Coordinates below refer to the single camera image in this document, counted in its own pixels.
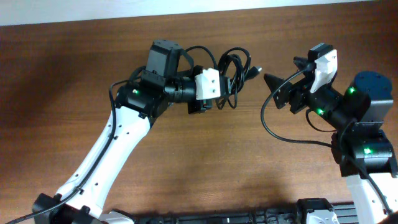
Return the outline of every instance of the black joint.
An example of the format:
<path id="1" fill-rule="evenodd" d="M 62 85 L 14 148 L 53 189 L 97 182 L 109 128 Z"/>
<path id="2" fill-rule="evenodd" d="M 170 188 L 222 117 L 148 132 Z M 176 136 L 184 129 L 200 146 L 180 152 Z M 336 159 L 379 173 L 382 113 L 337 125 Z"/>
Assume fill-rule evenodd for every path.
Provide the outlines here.
<path id="1" fill-rule="evenodd" d="M 166 81 L 177 74 L 181 46 L 169 40 L 155 40 L 149 50 L 146 69 L 141 81 L 162 90 Z"/>
<path id="2" fill-rule="evenodd" d="M 140 117 L 140 118 L 142 118 L 142 119 L 145 119 L 147 116 L 146 116 L 146 114 L 139 113 L 139 114 L 138 114 L 138 117 Z"/>
<path id="3" fill-rule="evenodd" d="M 351 157 L 368 174 L 388 172 L 393 178 L 398 177 L 394 149 L 382 130 L 379 130 L 378 136 L 367 138 L 356 136 L 355 133 L 347 134 L 343 143 Z M 348 161 L 340 164 L 340 171 L 343 177 L 360 174 L 361 178 L 365 179 L 358 168 Z"/>
<path id="4" fill-rule="evenodd" d="M 56 194 L 53 198 L 54 198 L 54 200 L 60 202 L 61 198 L 62 198 L 62 195 L 61 194 Z"/>
<path id="5" fill-rule="evenodd" d="M 45 194 L 40 194 L 33 204 L 32 211 L 38 212 L 43 209 L 48 209 L 58 204 L 58 200 Z M 59 209 L 52 210 L 34 217 L 35 223 L 51 224 L 53 217 L 57 214 Z"/>
<path id="6" fill-rule="evenodd" d="M 80 209 L 81 212 L 85 213 L 85 214 L 89 214 L 90 212 L 90 208 L 87 207 L 86 205 L 82 206 L 82 208 Z"/>
<path id="7" fill-rule="evenodd" d="M 296 65 L 296 67 L 299 70 L 303 70 L 305 68 L 305 66 L 307 66 L 308 60 L 306 58 L 302 58 L 302 57 L 294 57 L 293 63 Z"/>
<path id="8" fill-rule="evenodd" d="M 324 56 L 333 50 L 333 46 L 330 44 L 320 43 L 308 51 L 308 61 L 314 62 L 316 59 Z"/>
<path id="9" fill-rule="evenodd" d="M 196 100 L 187 103 L 188 114 L 204 113 L 206 110 L 210 110 L 213 107 L 211 100 Z"/>

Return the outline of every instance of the wood grain surface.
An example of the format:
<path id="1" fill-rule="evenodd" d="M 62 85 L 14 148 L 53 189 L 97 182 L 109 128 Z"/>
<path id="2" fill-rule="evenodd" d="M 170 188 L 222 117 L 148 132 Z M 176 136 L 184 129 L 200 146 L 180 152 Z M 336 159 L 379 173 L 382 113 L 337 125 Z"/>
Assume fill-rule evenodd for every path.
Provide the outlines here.
<path id="1" fill-rule="evenodd" d="M 0 221 L 29 213 L 40 193 L 53 195 L 73 174 L 109 116 L 109 84 L 145 65 L 154 39 L 205 45 L 216 58 L 244 47 L 252 65 L 284 78 L 295 71 L 294 56 L 326 42 L 338 49 L 337 90 L 358 72 L 375 70 L 392 80 L 398 99 L 397 11 L 395 1 L 376 1 L 0 27 Z M 211 65 L 205 53 L 191 55 L 196 64 Z M 270 91 L 262 75 L 245 84 L 235 110 L 167 110 L 127 160 L 104 211 L 222 212 L 305 197 L 350 201 L 330 149 L 266 133 L 260 109 Z M 304 112 L 293 115 L 271 103 L 265 117 L 287 138 L 331 140 L 306 123 Z M 397 117 L 395 103 L 383 129 L 396 150 Z"/>

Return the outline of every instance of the green led light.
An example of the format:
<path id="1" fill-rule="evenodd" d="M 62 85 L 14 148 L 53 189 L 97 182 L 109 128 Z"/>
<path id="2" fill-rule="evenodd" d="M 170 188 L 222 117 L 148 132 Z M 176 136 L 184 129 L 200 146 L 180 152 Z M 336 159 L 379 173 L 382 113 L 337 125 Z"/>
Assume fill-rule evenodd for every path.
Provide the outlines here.
<path id="1" fill-rule="evenodd" d="M 351 88 L 348 89 L 348 91 L 349 91 L 349 93 L 353 93 L 353 92 L 355 92 L 355 88 L 351 87 Z"/>
<path id="2" fill-rule="evenodd" d="M 363 152 L 365 152 L 365 154 L 370 154 L 372 153 L 372 150 L 370 150 L 370 148 L 365 148 L 363 149 Z"/>
<path id="3" fill-rule="evenodd" d="M 323 115 L 323 114 L 324 114 L 324 111 L 323 111 L 322 109 L 317 109 L 317 114 Z"/>

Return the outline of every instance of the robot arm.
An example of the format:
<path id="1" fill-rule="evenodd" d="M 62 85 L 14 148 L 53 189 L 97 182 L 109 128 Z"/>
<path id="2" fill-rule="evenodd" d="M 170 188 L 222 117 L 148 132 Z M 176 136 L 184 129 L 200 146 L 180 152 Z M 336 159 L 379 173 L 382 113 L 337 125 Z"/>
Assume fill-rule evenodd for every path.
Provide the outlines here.
<path id="1" fill-rule="evenodd" d="M 284 80 L 264 76 L 271 92 L 275 92 L 277 108 L 289 103 L 290 111 L 296 114 L 308 106 L 336 128 L 332 153 L 353 196 L 358 220 L 381 222 L 389 212 L 398 211 L 397 161 L 392 144 L 379 129 L 392 107 L 391 81 L 376 72 L 361 72 L 345 94 L 340 94 L 331 87 L 337 72 L 337 51 L 328 44 L 315 46 L 308 58 L 295 57 L 294 63 L 305 75 L 297 83 L 281 86 Z M 333 223 L 330 217 L 314 215 L 308 213 L 306 222 Z"/>
<path id="2" fill-rule="evenodd" d="M 195 46 L 189 50 L 194 48 L 205 49 L 215 61 L 205 47 Z M 238 69 L 240 58 L 228 55 L 232 50 L 242 50 L 248 56 L 244 67 L 241 65 Z M 189 62 L 189 70 L 177 71 L 180 56 Z M 235 76 L 238 76 L 232 80 L 225 76 L 231 61 L 237 66 Z M 58 189 L 56 196 L 39 195 L 33 206 L 36 214 L 31 214 L 30 217 L 34 217 L 36 223 L 43 224 L 95 224 L 101 221 L 112 224 L 134 223 L 128 216 L 118 212 L 101 213 L 106 196 L 122 166 L 156 119 L 172 103 L 187 103 L 189 114 L 211 109 L 212 100 L 216 100 L 217 107 L 222 109 L 225 102 L 229 101 L 231 92 L 236 97 L 244 81 L 254 78 L 261 71 L 259 67 L 249 69 L 250 55 L 240 48 L 227 51 L 220 59 L 218 66 L 221 66 L 224 73 L 217 70 L 216 63 L 214 66 L 215 69 L 207 70 L 199 65 L 193 66 L 193 59 L 177 43 L 155 40 L 150 48 L 147 65 L 132 73 L 126 84 L 119 88 L 114 102 L 110 91 L 115 114 L 111 113 L 101 136 L 83 163 Z M 23 220 L 25 219 L 20 218 L 9 223 Z"/>

